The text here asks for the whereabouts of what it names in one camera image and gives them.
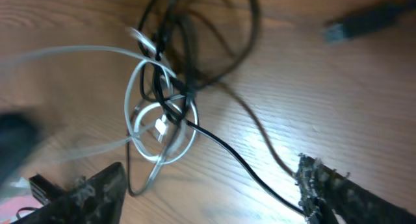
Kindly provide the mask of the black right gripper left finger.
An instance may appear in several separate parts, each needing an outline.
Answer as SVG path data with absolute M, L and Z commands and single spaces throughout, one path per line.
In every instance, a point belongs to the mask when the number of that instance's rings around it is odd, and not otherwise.
M 65 224 L 119 224 L 126 190 L 125 169 L 115 162 L 68 190 L 59 200 L 58 216 Z

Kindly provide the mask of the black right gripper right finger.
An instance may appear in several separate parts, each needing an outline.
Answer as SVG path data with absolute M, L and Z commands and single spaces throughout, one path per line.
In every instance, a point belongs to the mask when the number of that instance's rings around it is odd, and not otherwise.
M 303 214 L 308 223 L 412 224 L 415 215 L 360 187 L 348 176 L 301 154 L 295 175 Z

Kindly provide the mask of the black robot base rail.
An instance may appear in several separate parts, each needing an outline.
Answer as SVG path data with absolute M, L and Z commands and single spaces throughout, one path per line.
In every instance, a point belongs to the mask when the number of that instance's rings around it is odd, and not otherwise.
M 53 184 L 40 174 L 30 177 L 29 185 L 32 197 L 42 206 L 20 208 L 16 212 L 15 223 L 65 224 L 68 222 L 65 218 L 59 217 L 59 200 L 68 194 L 64 188 Z

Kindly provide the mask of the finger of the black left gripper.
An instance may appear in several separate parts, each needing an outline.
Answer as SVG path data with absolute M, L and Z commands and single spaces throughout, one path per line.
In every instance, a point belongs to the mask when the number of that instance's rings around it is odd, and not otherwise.
M 21 167 L 41 139 L 39 124 L 23 112 L 1 114 L 1 184 Z

